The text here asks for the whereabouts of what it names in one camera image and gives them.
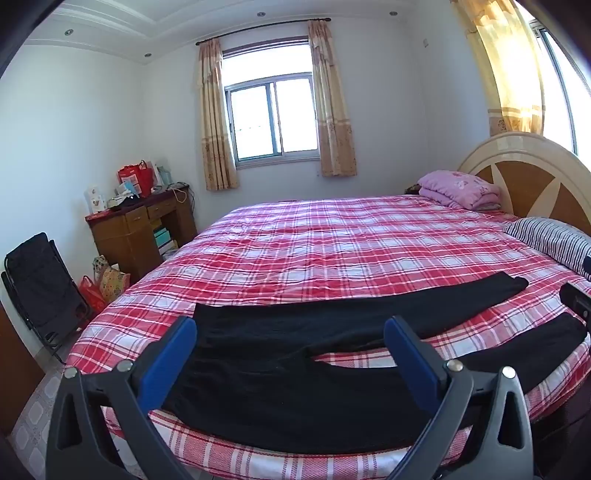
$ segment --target plastic bag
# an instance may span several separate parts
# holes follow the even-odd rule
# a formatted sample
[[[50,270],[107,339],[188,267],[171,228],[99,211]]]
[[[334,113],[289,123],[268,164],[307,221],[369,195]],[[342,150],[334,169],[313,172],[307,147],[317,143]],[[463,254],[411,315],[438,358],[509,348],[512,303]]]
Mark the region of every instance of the plastic bag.
[[[80,280],[78,288],[93,310],[92,318],[95,318],[107,307],[107,302],[100,293],[99,287],[89,277],[84,276]]]

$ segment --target red plaid bedsheet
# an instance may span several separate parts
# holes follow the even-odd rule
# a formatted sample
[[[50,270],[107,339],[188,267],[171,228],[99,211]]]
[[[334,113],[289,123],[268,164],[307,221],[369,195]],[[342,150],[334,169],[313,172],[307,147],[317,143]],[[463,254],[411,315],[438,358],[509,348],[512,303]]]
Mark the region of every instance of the red plaid bedsheet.
[[[530,286],[509,301],[430,339],[446,359],[506,342],[567,309],[558,290],[591,283],[502,233],[501,213],[442,207],[418,196],[284,202],[240,208],[186,245],[111,304],[83,332],[67,363],[84,373],[136,358],[196,301],[273,304],[400,294],[504,270]],[[591,369],[589,338],[527,395],[532,418],[563,404]],[[384,350],[323,355],[345,367],[387,367]],[[111,431],[122,436],[106,411]],[[244,480],[350,480],[387,476],[406,450],[363,455],[293,455],[237,445],[188,429],[162,411],[156,428],[185,464]],[[379,422],[380,419],[368,419]],[[458,432],[449,458],[467,438]]]

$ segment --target yellow curtain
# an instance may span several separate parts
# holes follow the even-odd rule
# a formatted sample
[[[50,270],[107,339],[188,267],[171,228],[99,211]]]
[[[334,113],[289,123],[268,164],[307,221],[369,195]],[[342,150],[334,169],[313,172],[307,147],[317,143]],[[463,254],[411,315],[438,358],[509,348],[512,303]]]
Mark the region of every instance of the yellow curtain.
[[[222,48],[217,38],[201,44],[197,88],[201,106],[203,169],[208,190],[238,187],[222,85]]]
[[[351,177],[357,175],[357,161],[332,35],[323,20],[309,21],[308,32],[322,175]]]
[[[513,0],[452,0],[485,86],[491,136],[544,128],[544,88],[534,35]]]

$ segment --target gift bag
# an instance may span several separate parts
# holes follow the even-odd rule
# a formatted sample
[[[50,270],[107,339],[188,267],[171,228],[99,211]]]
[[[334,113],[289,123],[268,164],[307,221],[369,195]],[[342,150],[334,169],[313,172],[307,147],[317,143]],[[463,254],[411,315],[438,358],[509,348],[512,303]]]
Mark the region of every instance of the gift bag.
[[[95,271],[95,282],[107,304],[129,288],[131,275],[111,267],[104,255],[96,257],[92,265]]]
[[[117,177],[120,183],[130,182],[141,197],[147,197],[152,193],[154,170],[144,160],[137,165],[123,167],[117,172]]]

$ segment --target folded pink quilt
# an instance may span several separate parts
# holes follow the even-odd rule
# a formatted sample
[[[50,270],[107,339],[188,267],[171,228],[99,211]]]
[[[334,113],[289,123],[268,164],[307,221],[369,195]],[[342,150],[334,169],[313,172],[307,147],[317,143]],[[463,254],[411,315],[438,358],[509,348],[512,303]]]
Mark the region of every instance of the folded pink quilt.
[[[478,210],[483,206],[501,202],[501,191],[498,186],[458,171],[437,170],[425,175],[418,184],[422,187],[419,194],[432,198],[442,205]]]
[[[431,200],[435,200],[437,203],[445,207],[457,207],[463,208],[457,202],[454,202],[451,198],[446,197],[445,195],[434,192],[433,190],[421,188],[418,194],[422,197],[430,198]],[[487,193],[484,195],[479,202],[476,202],[472,210],[477,210],[478,212],[484,212],[487,210],[498,210],[501,208],[501,204],[499,203],[499,197],[494,193]]]

